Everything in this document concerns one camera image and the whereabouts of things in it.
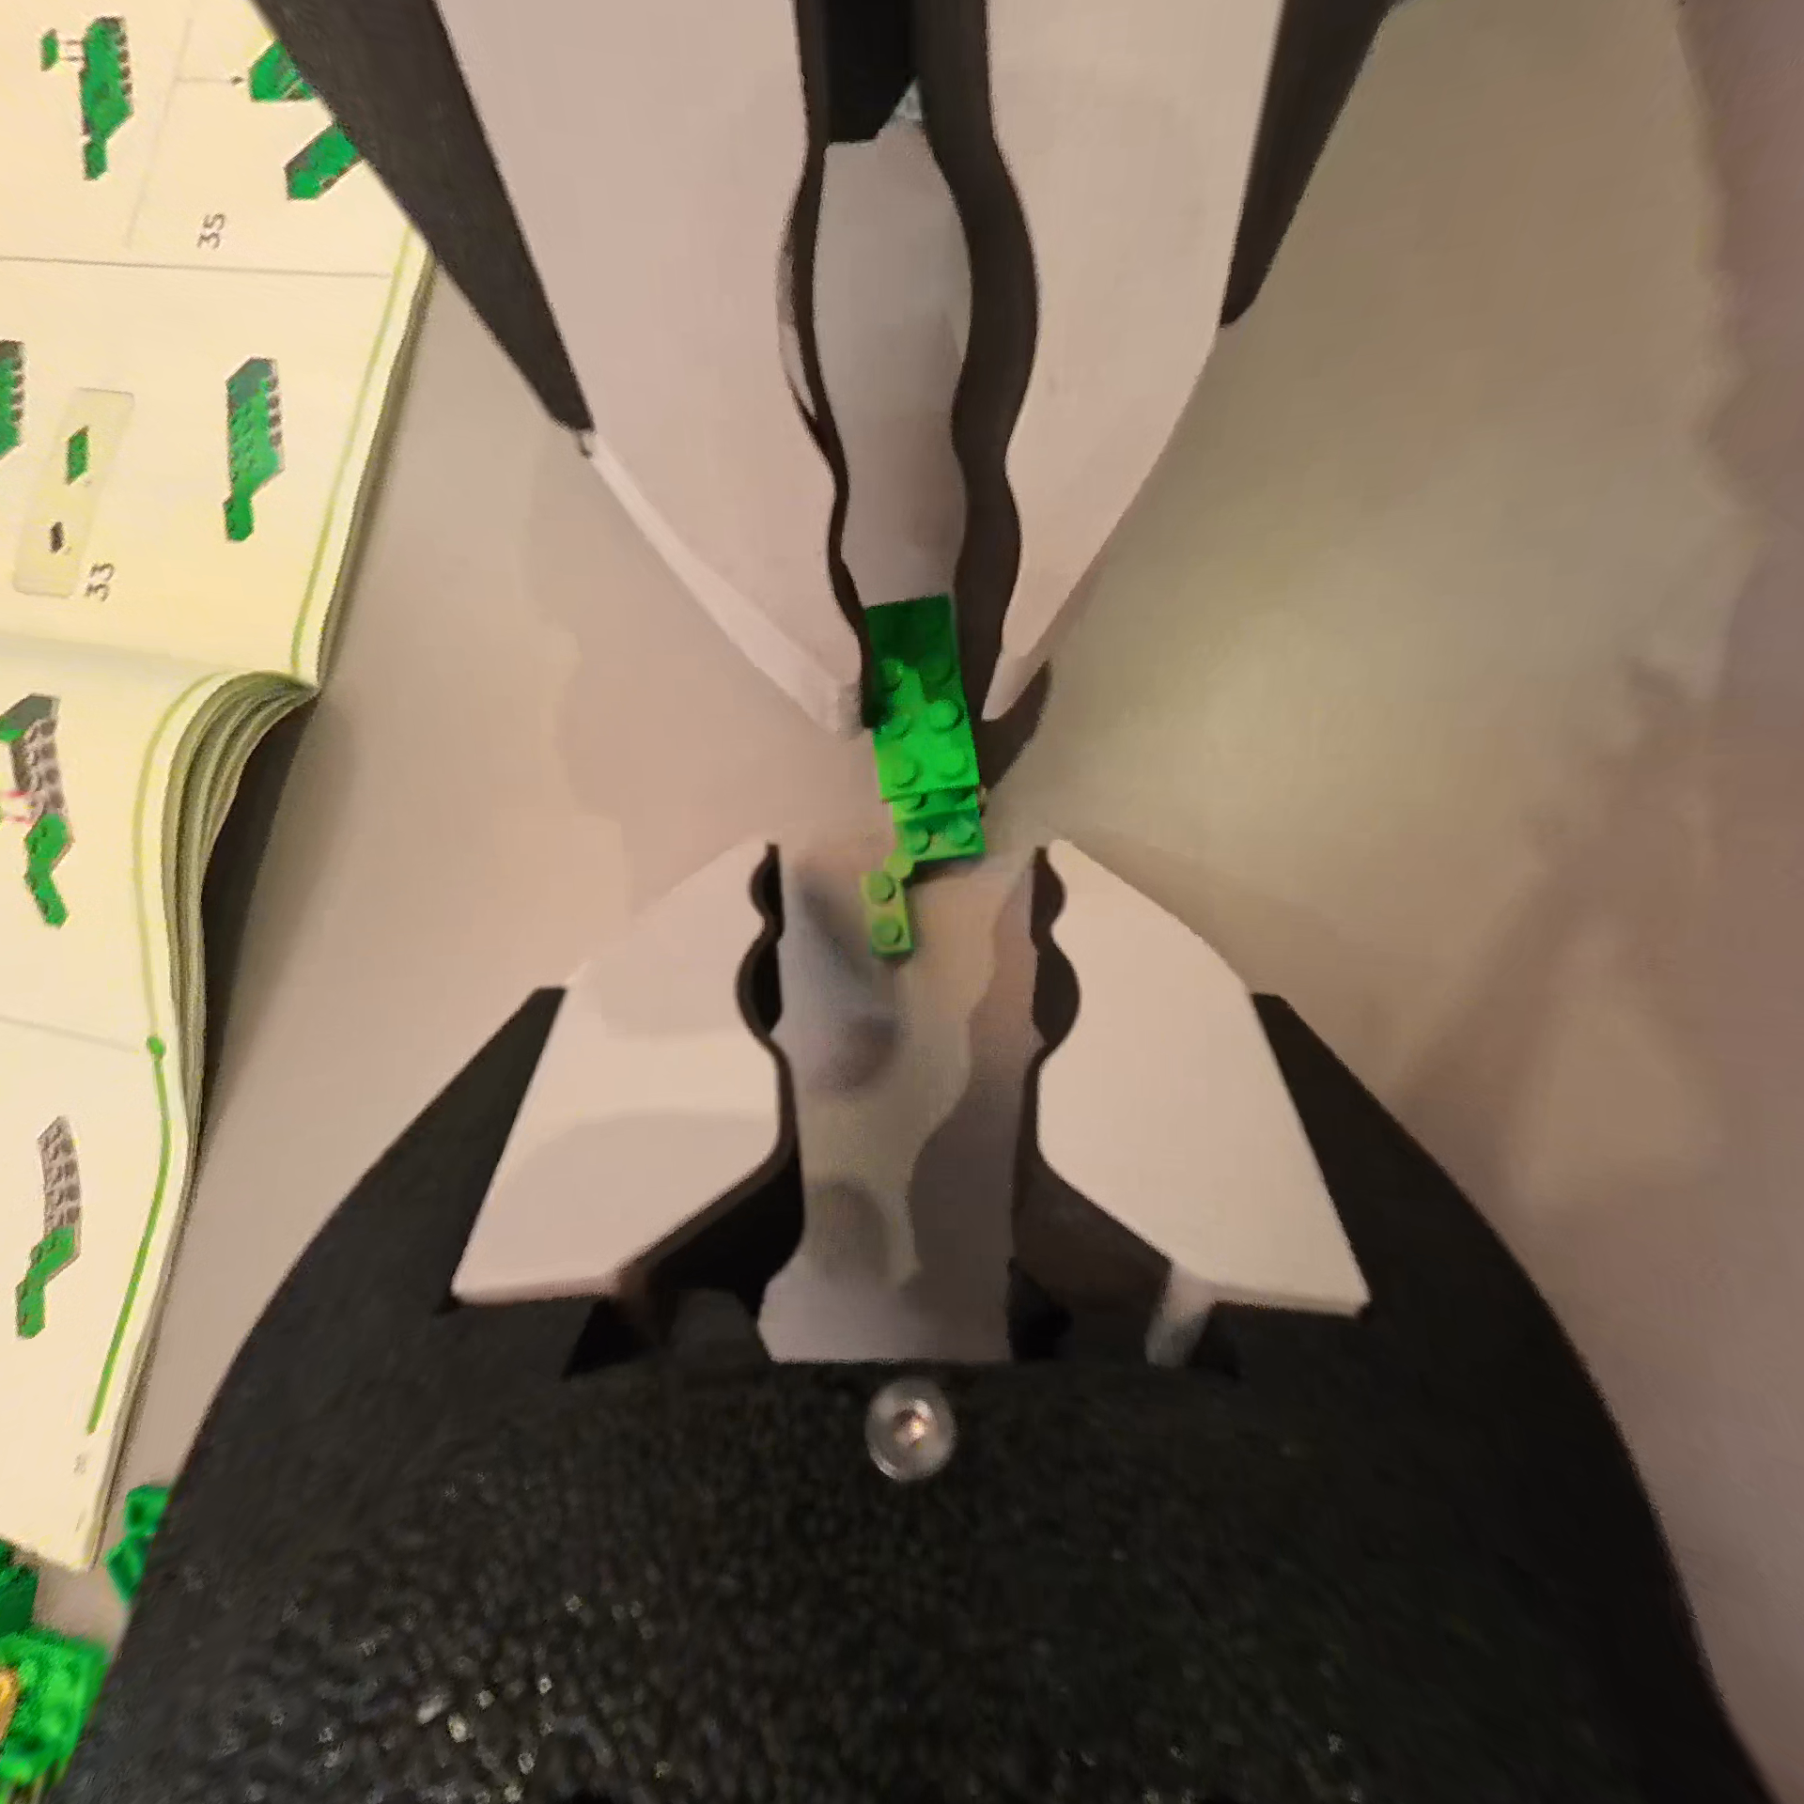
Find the pile of green toy bricks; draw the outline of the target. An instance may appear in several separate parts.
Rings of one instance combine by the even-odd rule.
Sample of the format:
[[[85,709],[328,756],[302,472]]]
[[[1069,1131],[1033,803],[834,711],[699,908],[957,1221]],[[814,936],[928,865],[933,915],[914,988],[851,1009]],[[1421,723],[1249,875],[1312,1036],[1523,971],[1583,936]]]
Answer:
[[[143,1586],[150,1547],[166,1519],[167,1484],[127,1493],[122,1531],[102,1571],[131,1608]],[[2,1543],[2,1800],[35,1803],[55,1792],[74,1760],[99,1703],[109,1653],[37,1615],[38,1571]]]

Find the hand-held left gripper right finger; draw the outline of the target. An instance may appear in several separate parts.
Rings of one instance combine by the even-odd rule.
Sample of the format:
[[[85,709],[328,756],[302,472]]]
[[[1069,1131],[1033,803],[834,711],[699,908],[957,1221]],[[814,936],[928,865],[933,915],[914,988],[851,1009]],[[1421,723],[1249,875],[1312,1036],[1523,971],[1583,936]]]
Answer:
[[[1069,842],[1029,878],[1017,1359],[1174,1369],[1222,1308],[1355,1320],[1368,1282],[1248,983]]]

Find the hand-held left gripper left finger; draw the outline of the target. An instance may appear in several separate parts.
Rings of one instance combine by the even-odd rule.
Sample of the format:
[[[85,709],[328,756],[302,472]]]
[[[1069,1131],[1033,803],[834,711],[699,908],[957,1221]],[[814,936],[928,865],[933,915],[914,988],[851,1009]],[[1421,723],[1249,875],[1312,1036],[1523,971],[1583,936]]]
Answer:
[[[453,1276],[459,1304],[625,1299],[797,1149],[777,849],[743,842],[567,982]]]

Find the open instruction booklet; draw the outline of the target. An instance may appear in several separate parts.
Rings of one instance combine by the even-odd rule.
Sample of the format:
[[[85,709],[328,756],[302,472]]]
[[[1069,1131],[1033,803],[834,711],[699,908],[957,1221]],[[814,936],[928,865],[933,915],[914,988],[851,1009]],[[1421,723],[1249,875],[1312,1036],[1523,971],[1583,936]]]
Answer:
[[[181,1231],[200,893],[314,700],[421,239],[254,4],[2,6],[2,1528],[89,1571]]]

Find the green and grey brick assembly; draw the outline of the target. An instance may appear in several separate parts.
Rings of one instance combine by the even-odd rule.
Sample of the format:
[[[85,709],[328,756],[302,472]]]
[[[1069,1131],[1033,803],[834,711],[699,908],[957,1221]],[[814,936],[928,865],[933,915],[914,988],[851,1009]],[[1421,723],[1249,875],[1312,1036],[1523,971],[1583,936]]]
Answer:
[[[878,715],[872,761],[892,823],[887,858],[860,877],[863,926],[878,961],[912,954],[910,887],[936,865],[986,855],[977,740],[965,700],[949,596],[867,612]]]

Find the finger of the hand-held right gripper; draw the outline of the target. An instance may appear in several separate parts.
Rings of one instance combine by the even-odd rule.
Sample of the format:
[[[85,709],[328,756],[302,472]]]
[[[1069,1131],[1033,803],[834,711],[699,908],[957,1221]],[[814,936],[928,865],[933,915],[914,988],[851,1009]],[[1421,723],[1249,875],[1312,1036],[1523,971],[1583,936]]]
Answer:
[[[923,4],[967,326],[931,428],[965,694],[1002,720],[1209,362],[1281,4]]]
[[[797,11],[450,3],[439,16],[591,414],[591,461],[734,648],[860,730],[836,481],[782,349],[805,174]]]

